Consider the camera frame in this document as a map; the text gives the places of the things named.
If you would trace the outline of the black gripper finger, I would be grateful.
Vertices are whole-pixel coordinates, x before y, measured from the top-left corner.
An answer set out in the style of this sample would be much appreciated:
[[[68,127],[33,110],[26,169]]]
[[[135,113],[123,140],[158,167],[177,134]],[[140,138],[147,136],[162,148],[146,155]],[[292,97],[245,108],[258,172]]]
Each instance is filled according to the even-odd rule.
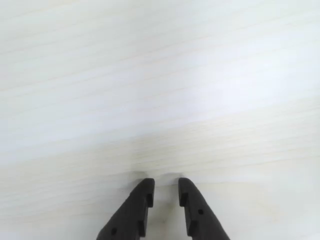
[[[154,205],[155,180],[144,178],[97,235],[98,240],[139,240],[146,236],[148,210]]]
[[[184,208],[186,232],[193,240],[228,240],[229,236],[196,185],[178,179],[179,205]]]

